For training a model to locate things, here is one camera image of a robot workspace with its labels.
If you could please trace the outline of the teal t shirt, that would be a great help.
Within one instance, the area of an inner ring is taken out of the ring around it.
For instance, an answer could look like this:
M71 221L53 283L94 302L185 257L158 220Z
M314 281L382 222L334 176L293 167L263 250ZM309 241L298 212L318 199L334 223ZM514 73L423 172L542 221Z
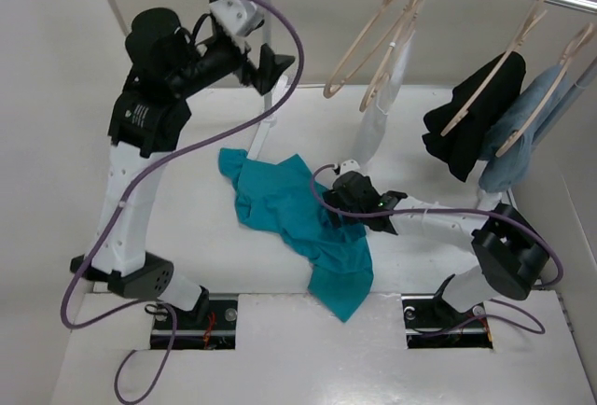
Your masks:
M335 228L310 189L312 172L295 154L277 163L252 160L243 149L222 148L218 170L235 191L241 224L278 234L312 265L308 291L341 322L361 306L374 272L365 227Z

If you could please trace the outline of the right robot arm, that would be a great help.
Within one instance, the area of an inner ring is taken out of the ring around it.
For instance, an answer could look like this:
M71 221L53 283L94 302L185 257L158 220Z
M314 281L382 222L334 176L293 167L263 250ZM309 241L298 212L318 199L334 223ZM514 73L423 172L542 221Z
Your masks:
M429 301L438 328L464 323L475 307L498 296L526 300L551 257L519 211L502 202L490 211L442 207L401 191L380 193L357 171L339 175L321 200L336 227L361 223L377 232L423 237L475 258L475 266L449 275Z

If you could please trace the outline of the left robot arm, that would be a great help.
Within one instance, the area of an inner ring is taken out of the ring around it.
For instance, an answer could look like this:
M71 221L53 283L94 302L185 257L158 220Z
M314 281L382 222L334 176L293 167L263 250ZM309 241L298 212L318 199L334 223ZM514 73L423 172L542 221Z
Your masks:
M268 45L261 46L258 65L249 60L244 40L263 22L255 5L231 2L211 5L191 30L166 7L134 18L125 39L132 69L108 127L110 172L97 240L91 261L72 258L71 273L105 282L121 298L168 303L188 327L205 321L208 290L147 252L147 227L165 159L176 151L191 117L188 98L227 75L264 95L295 61Z

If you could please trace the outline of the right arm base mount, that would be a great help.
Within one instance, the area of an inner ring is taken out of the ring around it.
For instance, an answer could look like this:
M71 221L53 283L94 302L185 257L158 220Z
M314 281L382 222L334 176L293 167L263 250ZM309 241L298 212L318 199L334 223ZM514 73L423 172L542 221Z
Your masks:
M432 295L401 297L405 337L409 349L492 349L493 342L485 319L471 320L472 311L454 311Z

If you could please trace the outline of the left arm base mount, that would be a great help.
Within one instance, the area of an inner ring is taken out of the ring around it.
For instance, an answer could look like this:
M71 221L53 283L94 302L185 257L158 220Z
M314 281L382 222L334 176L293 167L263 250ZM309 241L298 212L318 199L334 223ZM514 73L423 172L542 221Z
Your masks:
M174 350L234 350L238 318L238 295L215 294L209 299L207 312L200 323L177 311ZM152 350L165 350L173 330L171 314L163 305L145 305L146 314L153 319L149 337Z

